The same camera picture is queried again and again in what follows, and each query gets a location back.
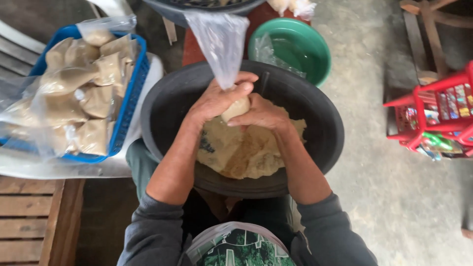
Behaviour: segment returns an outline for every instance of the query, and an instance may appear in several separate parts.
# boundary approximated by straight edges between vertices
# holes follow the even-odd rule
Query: blue plastic basket
[[[127,35],[127,33],[123,32],[113,32],[113,34],[117,37],[122,37]],[[60,28],[49,41],[48,45],[44,49],[41,56],[38,58],[38,61],[31,69],[29,73],[30,76],[39,76],[43,75],[46,71],[46,52],[49,51],[53,46],[55,46],[58,42],[73,37],[74,39],[80,39],[82,36],[80,35],[77,26],[69,25]],[[125,141],[126,134],[128,132],[128,128],[130,127],[131,118],[133,117],[133,113],[136,108],[136,104],[138,102],[138,98],[140,97],[141,90],[143,89],[143,85],[146,80],[146,76],[149,71],[149,61],[146,57],[146,41],[138,35],[132,34],[132,39],[136,39],[138,45],[140,46],[140,53],[137,56],[135,68],[133,70],[133,74],[131,75],[130,82],[128,83],[128,87],[125,93],[125,97],[123,98],[122,107],[120,108],[120,113],[118,118],[115,122],[114,130],[112,133],[112,138],[110,139],[110,143],[108,146],[108,155],[106,156],[99,156],[99,155],[92,155],[92,154],[85,154],[79,153],[78,155],[66,154],[63,156],[65,159],[75,160],[84,163],[99,163],[110,156],[114,156],[117,154],[123,146],[123,142]],[[5,144],[8,139],[1,139],[0,142]],[[33,150],[32,147],[28,147],[29,144],[21,143],[20,141],[16,141],[15,148],[19,150]]]

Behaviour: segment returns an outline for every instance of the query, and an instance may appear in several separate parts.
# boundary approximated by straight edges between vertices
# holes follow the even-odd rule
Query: rice dough
[[[306,121],[291,120],[299,138]],[[240,127],[229,127],[220,116],[203,127],[197,160],[229,178],[243,179],[270,176],[284,167],[276,139],[269,129],[251,125],[243,133]]]

